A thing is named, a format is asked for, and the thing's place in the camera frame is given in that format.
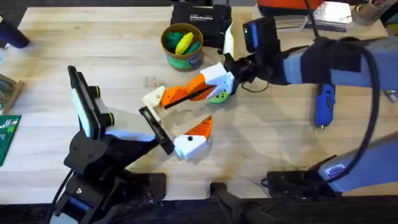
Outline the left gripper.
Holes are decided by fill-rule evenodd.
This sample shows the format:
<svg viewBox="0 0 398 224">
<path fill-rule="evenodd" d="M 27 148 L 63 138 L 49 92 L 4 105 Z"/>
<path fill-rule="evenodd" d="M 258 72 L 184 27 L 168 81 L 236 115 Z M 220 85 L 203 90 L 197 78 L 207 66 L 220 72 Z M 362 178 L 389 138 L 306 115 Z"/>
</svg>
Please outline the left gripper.
<svg viewBox="0 0 398 224">
<path fill-rule="evenodd" d="M 191 158 L 207 144 L 213 129 L 213 116 L 207 116 L 177 136 L 173 143 L 158 123 L 161 122 L 158 112 L 164 91 L 161 85 L 146 94 L 142 101 L 147 108 L 141 108 L 139 114 L 110 109 L 106 121 L 114 121 L 114 124 L 107 128 L 79 112 L 80 130 L 71 140 L 64 164 L 76 174 L 103 178 L 124 170 L 157 146 L 168 155 L 175 151 L 181 158 Z"/>
</svg>

